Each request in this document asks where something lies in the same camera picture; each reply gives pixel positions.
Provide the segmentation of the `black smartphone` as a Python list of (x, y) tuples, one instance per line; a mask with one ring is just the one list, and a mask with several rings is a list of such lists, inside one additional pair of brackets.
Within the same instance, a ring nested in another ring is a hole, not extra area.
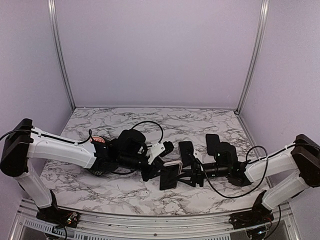
[(160, 172), (159, 190), (175, 189), (178, 185), (177, 176), (180, 174), (181, 168), (179, 164), (167, 165)]
[(179, 153), (182, 161), (182, 168), (193, 166), (194, 163), (190, 162), (187, 156), (187, 149), (194, 149), (191, 141), (180, 141), (178, 143)]

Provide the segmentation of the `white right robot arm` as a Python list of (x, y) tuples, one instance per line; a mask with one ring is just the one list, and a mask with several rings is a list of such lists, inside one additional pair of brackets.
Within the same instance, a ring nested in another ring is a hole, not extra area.
[(320, 147), (304, 134), (296, 136), (290, 145), (256, 160), (238, 160), (235, 146), (220, 141), (217, 134), (207, 134), (207, 153), (214, 162), (202, 163), (191, 141), (178, 144), (182, 165), (186, 168), (177, 177), (189, 186), (202, 187), (210, 178), (227, 178), (233, 186), (246, 187), (264, 178), (292, 171), (286, 179), (273, 188), (260, 193), (247, 219), (258, 224), (282, 202), (299, 195), (304, 190), (320, 186)]

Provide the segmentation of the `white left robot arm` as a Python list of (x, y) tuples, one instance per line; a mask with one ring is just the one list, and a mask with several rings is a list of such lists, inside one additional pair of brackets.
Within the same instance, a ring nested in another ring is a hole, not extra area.
[(55, 195), (41, 181), (28, 163), (29, 159), (53, 160), (73, 164), (95, 176), (114, 172), (117, 168), (141, 171), (146, 182), (163, 169), (162, 157), (173, 150), (171, 142), (160, 140), (146, 144), (146, 137), (134, 128), (123, 130), (112, 140), (93, 137), (76, 141), (57, 136), (33, 126), (31, 119), (23, 119), (12, 131), (1, 137), (4, 140), (0, 170), (16, 179), (33, 199), (37, 208), (53, 223), (63, 219)]

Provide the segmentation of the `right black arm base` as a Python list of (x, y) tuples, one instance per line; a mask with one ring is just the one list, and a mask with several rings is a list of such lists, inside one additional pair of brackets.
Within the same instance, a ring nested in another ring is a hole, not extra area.
[(260, 193), (253, 203), (251, 210), (232, 213), (229, 216), (228, 222), (235, 230), (256, 225), (272, 222), (274, 215), (272, 211), (263, 206), (263, 196), (267, 191)]

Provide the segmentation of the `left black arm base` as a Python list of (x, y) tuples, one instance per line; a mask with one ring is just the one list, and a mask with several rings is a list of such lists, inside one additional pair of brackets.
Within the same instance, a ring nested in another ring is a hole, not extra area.
[(61, 224), (63, 227), (76, 228), (78, 226), (80, 214), (77, 211), (66, 210), (58, 207), (57, 199), (52, 190), (51, 205), (46, 208), (38, 208), (36, 218), (45, 222)]

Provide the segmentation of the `black phone case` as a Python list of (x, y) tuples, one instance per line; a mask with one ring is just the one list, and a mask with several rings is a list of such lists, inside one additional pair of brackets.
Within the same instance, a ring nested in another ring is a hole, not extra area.
[(209, 156), (214, 156), (215, 155), (216, 146), (220, 144), (219, 135), (218, 134), (213, 134), (213, 133), (207, 133), (205, 135), (205, 140), (206, 140), (207, 154)]

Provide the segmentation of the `pink phone case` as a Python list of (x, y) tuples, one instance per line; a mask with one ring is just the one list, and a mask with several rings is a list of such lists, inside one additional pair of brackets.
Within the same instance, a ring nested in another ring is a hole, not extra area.
[(171, 175), (178, 176), (181, 173), (183, 163), (179, 160), (164, 163), (164, 169)]

